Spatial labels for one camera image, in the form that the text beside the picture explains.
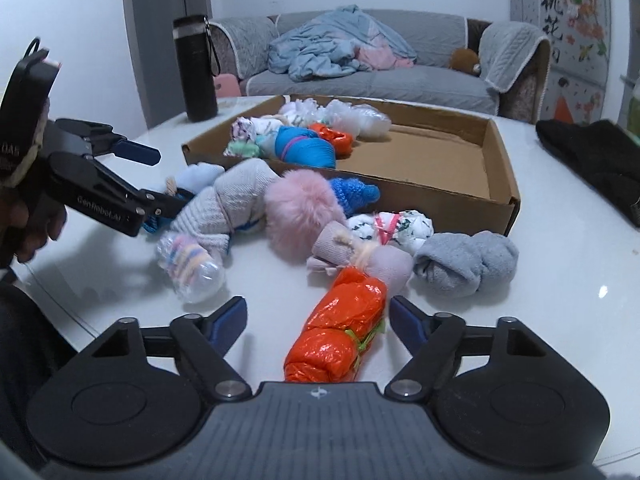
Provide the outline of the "person left hand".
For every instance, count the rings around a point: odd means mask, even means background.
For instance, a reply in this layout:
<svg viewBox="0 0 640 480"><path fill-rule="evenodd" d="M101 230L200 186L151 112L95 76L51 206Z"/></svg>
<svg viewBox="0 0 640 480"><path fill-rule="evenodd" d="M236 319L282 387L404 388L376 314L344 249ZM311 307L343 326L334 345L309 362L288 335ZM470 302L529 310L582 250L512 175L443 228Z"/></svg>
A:
<svg viewBox="0 0 640 480"><path fill-rule="evenodd" d="M59 203L53 203L52 211L47 217L30 221L28 208L18 195L8 188L1 190L2 228L15 228L24 235L21 245L14 250L14 257L19 263L32 260L49 240L58 240L66 221L67 210Z"/></svg>

